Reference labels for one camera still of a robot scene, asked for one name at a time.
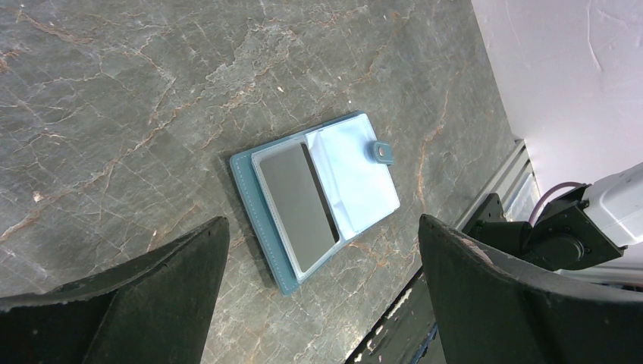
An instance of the gray marble surface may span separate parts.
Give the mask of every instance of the gray marble surface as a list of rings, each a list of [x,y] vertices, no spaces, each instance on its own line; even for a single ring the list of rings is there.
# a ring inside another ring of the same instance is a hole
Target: gray marble surface
[[[227,216],[208,363],[342,361],[513,147],[468,1],[4,0],[0,54],[0,295]],[[283,297],[228,159],[357,109],[401,207]]]

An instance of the purple cable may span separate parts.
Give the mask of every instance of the purple cable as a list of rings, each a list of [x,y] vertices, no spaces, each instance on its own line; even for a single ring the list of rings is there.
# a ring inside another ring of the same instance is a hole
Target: purple cable
[[[569,187],[576,188],[582,185],[583,184],[580,184],[578,182],[562,182],[561,184],[557,184],[556,186],[551,187],[536,203],[536,206],[534,207],[534,211],[532,212],[532,215],[529,216],[529,224],[531,224],[532,226],[536,225],[536,221],[538,220],[538,213],[541,211],[542,206],[556,191],[562,190],[563,188],[569,188]]]

